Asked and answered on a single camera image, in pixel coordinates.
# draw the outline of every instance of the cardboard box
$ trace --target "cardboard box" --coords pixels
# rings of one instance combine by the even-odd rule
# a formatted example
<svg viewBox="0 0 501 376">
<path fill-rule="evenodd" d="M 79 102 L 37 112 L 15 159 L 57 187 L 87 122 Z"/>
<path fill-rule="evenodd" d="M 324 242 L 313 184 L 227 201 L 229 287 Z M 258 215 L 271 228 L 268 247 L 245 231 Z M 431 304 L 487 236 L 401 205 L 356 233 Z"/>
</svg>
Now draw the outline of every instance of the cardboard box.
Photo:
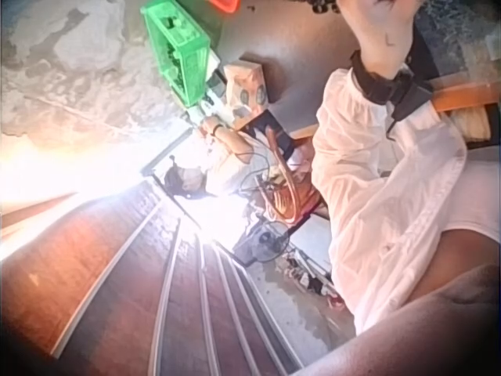
<svg viewBox="0 0 501 376">
<path fill-rule="evenodd" d="M 232 110 L 243 107 L 254 117 L 268 108 L 268 93 L 261 64 L 237 60 L 225 66 L 226 100 Z"/>
</svg>

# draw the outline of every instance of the white sleeve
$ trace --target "white sleeve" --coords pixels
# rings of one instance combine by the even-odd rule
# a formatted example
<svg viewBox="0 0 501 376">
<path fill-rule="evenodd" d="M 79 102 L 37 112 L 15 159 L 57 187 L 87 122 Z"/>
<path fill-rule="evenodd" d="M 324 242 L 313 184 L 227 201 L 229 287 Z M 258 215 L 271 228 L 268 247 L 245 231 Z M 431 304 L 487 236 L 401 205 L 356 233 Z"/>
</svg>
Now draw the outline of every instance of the white sleeve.
<svg viewBox="0 0 501 376">
<path fill-rule="evenodd" d="M 365 99 L 351 70 L 336 70 L 326 85 L 313 138 L 312 181 L 329 206 L 333 232 L 381 190 L 386 179 L 378 172 L 380 143 L 386 137 L 388 109 Z M 404 153 L 413 147 L 413 130 L 440 122 L 431 103 L 399 123 L 393 131 Z"/>
</svg>

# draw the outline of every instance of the dark hair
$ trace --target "dark hair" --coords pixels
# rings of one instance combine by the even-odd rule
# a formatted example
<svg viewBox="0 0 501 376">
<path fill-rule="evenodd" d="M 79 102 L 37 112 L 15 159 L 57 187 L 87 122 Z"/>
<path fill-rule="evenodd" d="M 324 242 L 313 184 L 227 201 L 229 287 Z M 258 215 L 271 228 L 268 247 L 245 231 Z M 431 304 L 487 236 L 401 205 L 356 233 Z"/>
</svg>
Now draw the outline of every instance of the dark hair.
<svg viewBox="0 0 501 376">
<path fill-rule="evenodd" d="M 165 189 L 175 196 L 181 196 L 190 200 L 196 200 L 208 196 L 205 191 L 205 182 L 203 182 L 201 187 L 195 192 L 184 190 L 182 187 L 184 182 L 182 181 L 182 177 L 179 175 L 179 166 L 175 163 L 174 156 L 171 155 L 171 159 L 172 167 L 167 170 L 164 177 Z"/>
</svg>

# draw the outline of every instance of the green plastic basket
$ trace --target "green plastic basket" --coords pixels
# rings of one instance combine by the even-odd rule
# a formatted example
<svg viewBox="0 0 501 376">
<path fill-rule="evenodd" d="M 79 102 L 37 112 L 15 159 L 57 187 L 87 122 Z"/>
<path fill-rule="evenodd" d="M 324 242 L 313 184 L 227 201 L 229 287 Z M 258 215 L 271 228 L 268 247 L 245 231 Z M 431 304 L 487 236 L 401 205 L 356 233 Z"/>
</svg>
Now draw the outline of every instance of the green plastic basket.
<svg viewBox="0 0 501 376">
<path fill-rule="evenodd" d="M 174 0 L 156 0 L 141 8 L 160 73 L 181 101 L 193 106 L 205 94 L 211 40 Z"/>
</svg>

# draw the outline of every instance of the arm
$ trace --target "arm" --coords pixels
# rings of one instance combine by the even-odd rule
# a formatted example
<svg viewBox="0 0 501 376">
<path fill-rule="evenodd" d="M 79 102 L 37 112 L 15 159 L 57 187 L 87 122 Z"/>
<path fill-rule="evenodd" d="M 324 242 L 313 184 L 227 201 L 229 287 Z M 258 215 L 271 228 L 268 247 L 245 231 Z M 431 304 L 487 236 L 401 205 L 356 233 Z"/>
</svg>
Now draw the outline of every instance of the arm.
<svg viewBox="0 0 501 376">
<path fill-rule="evenodd" d="M 204 130 L 208 134 L 212 134 L 214 129 L 219 125 L 219 120 L 216 117 L 209 117 L 203 123 Z M 218 127 L 214 137 L 223 143 L 228 150 L 236 155 L 243 163 L 248 165 L 251 161 L 251 153 L 254 151 L 253 147 L 237 132 L 234 132 L 225 127 Z"/>
<path fill-rule="evenodd" d="M 338 1 L 359 40 L 368 71 L 388 79 L 396 76 L 412 44 L 413 15 L 419 4 L 418 0 Z M 318 112 L 312 179 L 339 230 L 384 185 L 377 166 L 387 115 L 385 106 L 363 97 L 351 72 L 339 70 L 331 76 Z"/>
</svg>

